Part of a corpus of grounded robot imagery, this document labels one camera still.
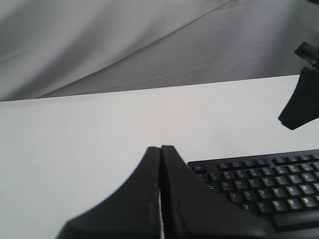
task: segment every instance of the white table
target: white table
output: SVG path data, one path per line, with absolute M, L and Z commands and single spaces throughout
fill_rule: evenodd
M 0 103 L 0 238 L 51 239 L 150 145 L 185 161 L 319 148 L 277 120 L 298 76 Z

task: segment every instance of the black keyboard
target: black keyboard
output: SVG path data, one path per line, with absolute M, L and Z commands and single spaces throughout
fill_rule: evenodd
M 270 220 L 277 232 L 319 227 L 319 149 L 188 166 L 211 190 Z

